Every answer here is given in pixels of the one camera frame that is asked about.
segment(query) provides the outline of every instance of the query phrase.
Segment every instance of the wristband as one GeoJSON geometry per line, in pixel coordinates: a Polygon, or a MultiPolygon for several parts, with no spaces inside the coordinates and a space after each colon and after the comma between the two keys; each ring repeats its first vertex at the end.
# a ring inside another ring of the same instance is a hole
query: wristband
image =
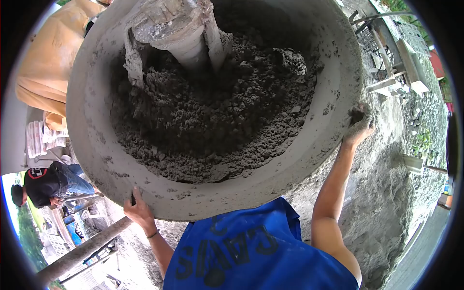
{"type": "Polygon", "coordinates": [[[151,236],[149,236],[147,238],[150,239],[150,238],[154,237],[157,233],[158,233],[158,231],[156,231],[153,235],[151,235],[151,236]]]}

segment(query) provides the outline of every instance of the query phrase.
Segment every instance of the dirt ground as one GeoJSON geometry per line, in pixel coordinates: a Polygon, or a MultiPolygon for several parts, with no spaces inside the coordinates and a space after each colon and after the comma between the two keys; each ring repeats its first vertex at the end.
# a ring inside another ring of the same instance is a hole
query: dirt ground
{"type": "MultiPolygon", "coordinates": [[[[364,0],[343,0],[349,13],[364,0]]],[[[365,67],[364,82],[375,82],[367,69],[373,67],[370,53],[361,51],[365,67]]],[[[339,225],[345,245],[358,259],[363,274],[361,289],[381,289],[395,270],[407,244],[420,222],[435,207],[443,190],[445,175],[425,171],[422,177],[410,175],[402,154],[411,155],[411,121],[419,109],[421,127],[430,130],[432,145],[429,164],[445,166],[446,108],[430,61],[420,59],[427,69],[430,92],[424,97],[415,93],[384,98],[363,93],[362,101],[370,104],[377,119],[376,132],[360,145],[339,225]]],[[[285,198],[300,214],[302,238],[310,241],[313,204],[334,161],[337,150],[285,198]]],[[[122,208],[108,199],[98,203],[109,222],[123,217],[122,208]]],[[[157,221],[160,233],[175,248],[187,223],[157,221]]],[[[131,225],[118,240],[117,267],[125,275],[128,289],[162,288],[158,266],[143,231],[131,225]]]]}

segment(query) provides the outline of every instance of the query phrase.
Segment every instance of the tree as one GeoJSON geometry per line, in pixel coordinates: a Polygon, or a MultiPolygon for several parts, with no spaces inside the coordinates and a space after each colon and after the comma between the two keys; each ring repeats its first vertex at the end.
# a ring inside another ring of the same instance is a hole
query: tree
{"type": "Polygon", "coordinates": [[[32,223],[32,215],[26,206],[23,206],[18,210],[18,222],[19,242],[21,243],[23,251],[31,261],[34,270],[40,271],[47,266],[47,262],[40,252],[43,245],[40,242],[38,232],[35,231],[35,227],[32,223]]]}

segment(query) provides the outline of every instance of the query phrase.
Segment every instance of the handle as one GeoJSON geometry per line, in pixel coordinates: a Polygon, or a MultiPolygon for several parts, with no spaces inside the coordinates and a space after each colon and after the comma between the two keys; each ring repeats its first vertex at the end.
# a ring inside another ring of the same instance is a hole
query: handle
{"type": "Polygon", "coordinates": [[[430,165],[424,165],[424,168],[428,168],[428,169],[443,172],[443,173],[448,173],[448,170],[446,170],[446,169],[439,168],[439,167],[434,167],[434,166],[430,166],[430,165]]]}

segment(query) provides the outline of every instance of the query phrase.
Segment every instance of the forearm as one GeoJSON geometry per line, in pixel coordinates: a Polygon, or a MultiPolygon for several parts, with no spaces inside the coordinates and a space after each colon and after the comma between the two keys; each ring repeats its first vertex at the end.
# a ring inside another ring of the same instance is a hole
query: forearm
{"type": "Polygon", "coordinates": [[[331,218],[338,221],[356,146],[342,142],[337,158],[314,204],[313,220],[331,218]]]}
{"type": "MultiPolygon", "coordinates": [[[[144,232],[147,237],[152,236],[155,232],[158,232],[155,223],[150,226],[144,227],[144,232]]],[[[158,266],[160,268],[161,275],[164,279],[166,275],[166,270],[168,269],[169,262],[174,254],[174,250],[168,245],[166,240],[161,236],[158,232],[152,238],[148,239],[150,242],[151,249],[153,254],[158,262],[158,266]]]]}

